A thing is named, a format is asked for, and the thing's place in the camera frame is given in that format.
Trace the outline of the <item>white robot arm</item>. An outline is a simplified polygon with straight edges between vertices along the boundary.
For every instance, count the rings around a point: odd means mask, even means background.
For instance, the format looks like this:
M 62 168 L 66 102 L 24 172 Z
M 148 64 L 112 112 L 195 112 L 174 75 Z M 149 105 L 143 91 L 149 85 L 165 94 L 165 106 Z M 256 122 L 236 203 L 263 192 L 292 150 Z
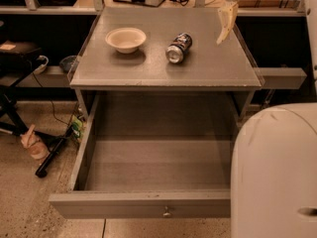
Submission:
M 253 115 L 235 142 L 231 238 L 317 238 L 317 102 Z

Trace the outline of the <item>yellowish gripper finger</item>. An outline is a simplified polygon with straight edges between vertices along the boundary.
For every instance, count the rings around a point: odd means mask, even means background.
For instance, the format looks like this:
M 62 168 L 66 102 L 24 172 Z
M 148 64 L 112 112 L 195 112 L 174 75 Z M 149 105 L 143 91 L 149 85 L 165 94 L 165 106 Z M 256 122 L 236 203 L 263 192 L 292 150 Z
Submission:
M 218 16 L 221 23 L 221 32 L 216 41 L 218 45 L 223 43 L 233 30 L 238 15 L 239 4 L 237 2 L 225 2 L 218 9 Z

